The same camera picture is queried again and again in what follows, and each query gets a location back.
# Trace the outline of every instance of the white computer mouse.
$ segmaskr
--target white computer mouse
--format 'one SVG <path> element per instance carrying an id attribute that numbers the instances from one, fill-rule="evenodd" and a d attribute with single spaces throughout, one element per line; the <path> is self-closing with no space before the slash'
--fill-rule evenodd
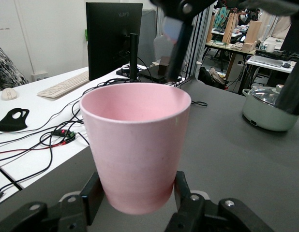
<path id="1" fill-rule="evenodd" d="M 12 88 L 5 88 L 3 91 L 2 91 L 2 95 L 1 95 L 1 98 L 3 100 L 13 100 L 15 98 L 17 98 L 17 93 L 14 89 Z"/>

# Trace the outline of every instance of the glass lid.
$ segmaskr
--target glass lid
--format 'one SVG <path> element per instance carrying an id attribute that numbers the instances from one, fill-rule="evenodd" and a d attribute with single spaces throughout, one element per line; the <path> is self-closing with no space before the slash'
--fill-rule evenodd
<path id="1" fill-rule="evenodd" d="M 274 105 L 283 85 L 277 85 L 275 88 L 273 87 L 255 87 L 251 90 L 253 97 L 257 98 L 258 100 Z"/>

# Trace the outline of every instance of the gray table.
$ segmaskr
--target gray table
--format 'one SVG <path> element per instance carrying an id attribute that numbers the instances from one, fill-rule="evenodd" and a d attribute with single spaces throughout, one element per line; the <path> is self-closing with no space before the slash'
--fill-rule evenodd
<path id="1" fill-rule="evenodd" d="M 194 101 L 179 170 L 191 190 L 214 203 L 233 197 L 246 203 L 276 232 L 299 232 L 299 121 L 289 132 L 271 132 L 242 117 L 245 97 L 194 80 L 182 86 Z M 54 205 L 80 190 L 95 171 L 89 148 L 0 204 L 0 220 L 26 202 Z M 164 231 L 176 211 L 174 197 L 155 213 L 130 216 L 104 199 L 89 231 Z"/>

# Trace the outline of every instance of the electric cooking pot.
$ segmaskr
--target electric cooking pot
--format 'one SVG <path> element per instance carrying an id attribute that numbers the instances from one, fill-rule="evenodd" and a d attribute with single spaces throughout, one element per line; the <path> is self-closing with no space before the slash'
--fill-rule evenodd
<path id="1" fill-rule="evenodd" d="M 283 87 L 255 87 L 242 91 L 246 96 L 243 115 L 251 124 L 271 131 L 287 131 L 295 125 L 299 116 L 274 107 Z"/>

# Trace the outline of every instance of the lid knob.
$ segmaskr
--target lid knob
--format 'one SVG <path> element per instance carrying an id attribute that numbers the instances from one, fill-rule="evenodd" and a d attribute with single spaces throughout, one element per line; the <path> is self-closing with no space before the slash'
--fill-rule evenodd
<path id="1" fill-rule="evenodd" d="M 281 92 L 283 87 L 284 87 L 284 85 L 276 85 L 275 90 L 278 92 Z"/>

